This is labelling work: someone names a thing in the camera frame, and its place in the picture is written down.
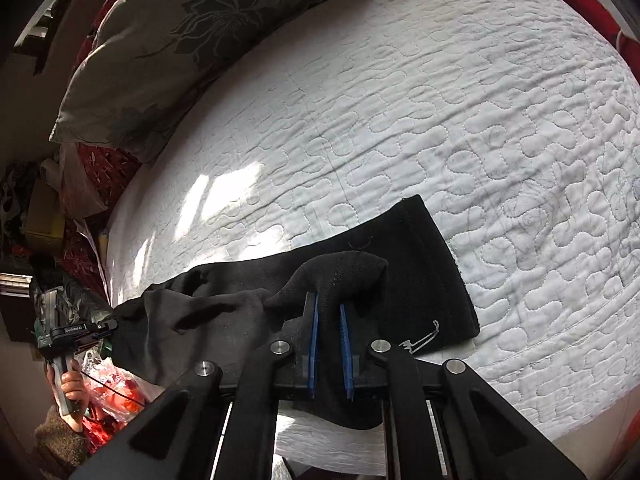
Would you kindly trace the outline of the person's left hand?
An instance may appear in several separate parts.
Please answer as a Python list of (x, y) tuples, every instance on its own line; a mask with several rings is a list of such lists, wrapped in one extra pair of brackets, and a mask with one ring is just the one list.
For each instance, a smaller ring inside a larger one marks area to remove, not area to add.
[(84, 432), (84, 420), (85, 411), (89, 404), (89, 393), (84, 384), (84, 378), (82, 378), (80, 365), (76, 360), (70, 361), (70, 370), (64, 373), (60, 379), (60, 390), (66, 400), (74, 402), (76, 404), (77, 411), (63, 415), (63, 404), (60, 400), (60, 395), (55, 387), (55, 370), (51, 364), (46, 366), (47, 380), (51, 386), (54, 400), (58, 406), (58, 414), (60, 414), (62, 421), (70, 427), (71, 430), (82, 434)]

